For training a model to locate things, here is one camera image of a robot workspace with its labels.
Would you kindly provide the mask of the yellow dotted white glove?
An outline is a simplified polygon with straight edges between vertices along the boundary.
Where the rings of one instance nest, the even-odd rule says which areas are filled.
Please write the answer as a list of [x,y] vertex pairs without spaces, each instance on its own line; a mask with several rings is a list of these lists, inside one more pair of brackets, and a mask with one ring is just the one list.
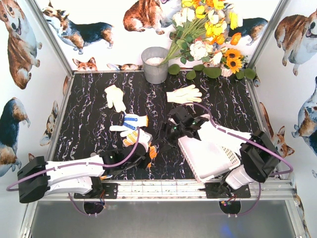
[[145,149],[145,160],[141,162],[139,165],[141,168],[150,168],[152,165],[153,160],[158,155],[157,148],[152,143],[152,135],[140,129],[140,131],[132,131],[129,133],[125,139],[123,139],[123,146],[128,147],[134,145],[137,141],[139,136],[138,144],[142,145],[142,148]]

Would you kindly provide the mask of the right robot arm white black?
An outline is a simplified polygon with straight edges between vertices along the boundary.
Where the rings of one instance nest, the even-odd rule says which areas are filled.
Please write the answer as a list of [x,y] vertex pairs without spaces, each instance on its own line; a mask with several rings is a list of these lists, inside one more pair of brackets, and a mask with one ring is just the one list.
[[196,181],[224,175],[233,190],[255,181],[264,183],[280,162],[265,132],[229,129],[214,124],[209,114],[195,117],[184,107],[173,109],[160,122],[155,142],[161,151],[179,148]]

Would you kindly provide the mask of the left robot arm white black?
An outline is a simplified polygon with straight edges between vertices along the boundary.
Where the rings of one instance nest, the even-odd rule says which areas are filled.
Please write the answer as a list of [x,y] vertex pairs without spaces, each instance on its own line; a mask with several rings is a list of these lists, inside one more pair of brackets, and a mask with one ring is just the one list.
[[150,149],[143,143],[80,160],[46,161],[39,156],[18,171],[19,201],[31,203],[55,193],[92,197],[101,192],[102,179],[133,167],[145,169],[151,161]]

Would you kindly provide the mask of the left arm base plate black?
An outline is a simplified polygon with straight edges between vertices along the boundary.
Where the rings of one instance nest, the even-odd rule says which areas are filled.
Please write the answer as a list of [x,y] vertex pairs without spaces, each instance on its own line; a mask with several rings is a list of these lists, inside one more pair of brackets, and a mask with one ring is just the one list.
[[116,199],[118,184],[112,182],[101,183],[92,186],[92,190],[87,194],[74,193],[75,199]]

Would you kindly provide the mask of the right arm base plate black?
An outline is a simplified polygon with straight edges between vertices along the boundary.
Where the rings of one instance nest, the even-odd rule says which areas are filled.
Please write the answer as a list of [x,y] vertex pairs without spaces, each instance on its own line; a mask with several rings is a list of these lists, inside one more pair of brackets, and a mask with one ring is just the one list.
[[219,182],[205,183],[207,198],[231,198],[234,195],[237,198],[250,198],[251,193],[248,185],[243,185],[238,189],[233,189],[227,184],[220,184]]

